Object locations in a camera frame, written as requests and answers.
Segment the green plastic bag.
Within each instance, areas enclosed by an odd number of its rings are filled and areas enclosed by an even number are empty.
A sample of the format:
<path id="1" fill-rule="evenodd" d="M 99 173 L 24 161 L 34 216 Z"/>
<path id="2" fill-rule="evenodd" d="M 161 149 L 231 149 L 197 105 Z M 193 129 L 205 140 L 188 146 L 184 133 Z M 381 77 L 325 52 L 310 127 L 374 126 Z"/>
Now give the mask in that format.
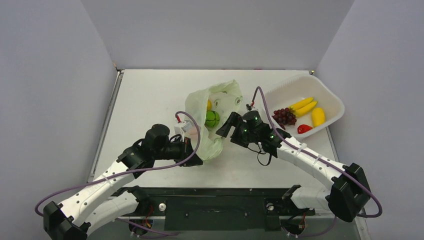
<path id="1" fill-rule="evenodd" d="M 216 131 L 243 102 L 239 83 L 231 80 L 190 93 L 185 99 L 185 112 L 199 126 L 200 145 L 197 156 L 204 162 L 216 158 L 223 150 L 223 137 Z"/>

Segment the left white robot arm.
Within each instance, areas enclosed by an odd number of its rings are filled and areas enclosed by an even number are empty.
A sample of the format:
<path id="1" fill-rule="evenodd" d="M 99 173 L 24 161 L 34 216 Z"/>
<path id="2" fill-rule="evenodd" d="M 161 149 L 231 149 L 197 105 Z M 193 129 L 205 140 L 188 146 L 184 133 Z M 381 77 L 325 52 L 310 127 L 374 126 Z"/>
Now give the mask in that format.
<path id="1" fill-rule="evenodd" d="M 118 156 L 111 166 L 89 186 L 60 203 L 54 201 L 43 208 L 43 228 L 53 240 L 85 240 L 99 227 L 118 217 L 149 209 L 148 195 L 131 187 L 109 199 L 124 185 L 153 169 L 156 160 L 173 160 L 177 166 L 196 157 L 191 139 L 180 133 L 180 141 L 170 141 L 170 129 L 155 124 L 145 137 L 137 140 Z"/>

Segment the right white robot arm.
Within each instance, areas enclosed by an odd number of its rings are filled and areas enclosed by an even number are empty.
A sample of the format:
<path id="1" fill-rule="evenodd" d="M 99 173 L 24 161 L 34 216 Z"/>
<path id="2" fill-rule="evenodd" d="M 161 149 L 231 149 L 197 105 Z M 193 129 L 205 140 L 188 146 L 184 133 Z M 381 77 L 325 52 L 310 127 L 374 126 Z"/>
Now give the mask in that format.
<path id="1" fill-rule="evenodd" d="M 274 129 L 263 122 L 258 111 L 244 115 L 232 112 L 216 134 L 226 138 L 231 128 L 234 128 L 230 137 L 232 143 L 244 148 L 257 144 L 271 157 L 291 163 L 323 184 L 323 188 L 293 187 L 282 199 L 287 213 L 321 209 L 350 223 L 360 216 L 360 211 L 371 199 L 371 189 L 362 167 L 356 163 L 345 165 L 318 154 L 285 130 Z"/>

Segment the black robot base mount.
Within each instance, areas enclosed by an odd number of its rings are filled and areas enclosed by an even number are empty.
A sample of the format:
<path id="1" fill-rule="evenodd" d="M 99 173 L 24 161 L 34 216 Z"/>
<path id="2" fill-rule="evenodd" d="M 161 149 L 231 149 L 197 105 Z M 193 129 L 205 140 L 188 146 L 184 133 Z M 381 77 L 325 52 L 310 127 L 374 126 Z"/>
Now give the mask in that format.
<path id="1" fill-rule="evenodd" d="M 280 231 L 296 229 L 297 216 L 315 210 L 298 208 L 285 197 L 293 188 L 122 187 L 111 196 L 130 192 L 141 203 L 128 228 L 139 238 L 159 238 L 186 231 Z"/>

